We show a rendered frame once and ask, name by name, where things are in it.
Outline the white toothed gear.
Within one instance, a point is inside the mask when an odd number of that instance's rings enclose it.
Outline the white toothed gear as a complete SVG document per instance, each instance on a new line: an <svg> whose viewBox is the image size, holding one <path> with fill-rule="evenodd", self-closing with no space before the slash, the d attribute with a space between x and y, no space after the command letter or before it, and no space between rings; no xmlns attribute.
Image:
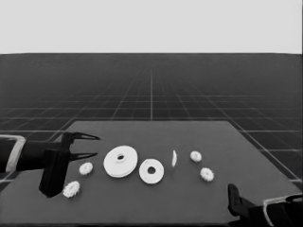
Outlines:
<svg viewBox="0 0 303 227"><path fill-rule="evenodd" d="M69 183L64 189L63 189L63 195L67 198L72 198L76 196L80 191L80 183L78 181L74 181Z"/></svg>
<svg viewBox="0 0 303 227"><path fill-rule="evenodd" d="M208 167L203 167L200 171L200 175L206 182L211 182L214 179L214 172Z"/></svg>
<svg viewBox="0 0 303 227"><path fill-rule="evenodd" d="M190 153L190 159L195 163L199 163L202 161L202 154L199 151L193 150Z"/></svg>
<svg viewBox="0 0 303 227"><path fill-rule="evenodd" d="M92 170L93 170L93 164L89 162L82 164L79 168L79 172L82 176L90 174Z"/></svg>

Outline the large thick white disc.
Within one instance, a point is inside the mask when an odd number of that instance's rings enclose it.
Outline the large thick white disc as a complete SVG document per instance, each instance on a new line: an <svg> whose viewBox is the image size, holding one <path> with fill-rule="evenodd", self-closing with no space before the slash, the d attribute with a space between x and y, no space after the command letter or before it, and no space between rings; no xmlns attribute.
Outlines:
<svg viewBox="0 0 303 227"><path fill-rule="evenodd" d="M138 154L133 147L118 146L106 154L103 167L109 176L123 178L134 171L137 162Z"/></svg>

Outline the white round carrier with pins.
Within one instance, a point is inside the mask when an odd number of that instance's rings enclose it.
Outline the white round carrier with pins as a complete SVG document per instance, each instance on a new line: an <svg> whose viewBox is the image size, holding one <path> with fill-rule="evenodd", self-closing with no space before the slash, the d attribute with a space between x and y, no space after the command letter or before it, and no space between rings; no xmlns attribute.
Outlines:
<svg viewBox="0 0 303 227"><path fill-rule="evenodd" d="M154 168L154 172L150 173L149 169ZM159 183L164 177L164 167L156 159L146 159L139 168L139 176L144 183L155 184Z"/></svg>

